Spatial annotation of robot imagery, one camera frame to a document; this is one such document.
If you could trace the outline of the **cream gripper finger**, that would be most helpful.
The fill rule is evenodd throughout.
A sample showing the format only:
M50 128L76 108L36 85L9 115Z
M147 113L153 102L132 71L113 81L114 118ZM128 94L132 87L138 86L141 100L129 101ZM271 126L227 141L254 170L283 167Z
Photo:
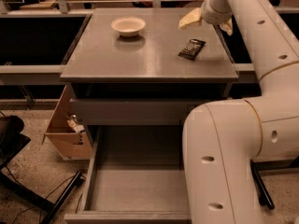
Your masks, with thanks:
M197 7L180 19L178 23L179 29L187 29L188 27L200 26L202 22L202 10Z
M220 28L225 32L227 35L233 34L233 23L232 20L228 20L220 25Z

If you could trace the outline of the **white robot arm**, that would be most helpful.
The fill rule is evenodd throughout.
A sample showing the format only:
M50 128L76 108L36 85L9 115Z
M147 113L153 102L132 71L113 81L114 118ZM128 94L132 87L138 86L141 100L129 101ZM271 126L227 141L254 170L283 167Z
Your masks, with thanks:
M205 0L211 24L235 18L262 94L196 107L183 128L192 224L263 224L250 161L298 148L299 49L268 0Z

